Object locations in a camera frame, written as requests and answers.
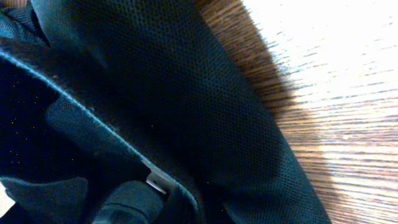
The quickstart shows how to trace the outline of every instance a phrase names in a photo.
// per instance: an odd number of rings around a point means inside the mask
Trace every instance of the black fabric bag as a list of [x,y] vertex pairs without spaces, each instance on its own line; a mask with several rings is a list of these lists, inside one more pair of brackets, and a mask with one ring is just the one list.
[[184,198],[157,223],[330,223],[190,1],[31,0],[0,36],[2,222],[86,223],[144,161]]

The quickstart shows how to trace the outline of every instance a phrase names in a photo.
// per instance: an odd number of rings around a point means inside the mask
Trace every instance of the wooden table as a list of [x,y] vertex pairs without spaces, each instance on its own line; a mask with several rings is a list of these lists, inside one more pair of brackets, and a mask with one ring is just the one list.
[[333,223],[398,223],[397,4],[197,3]]

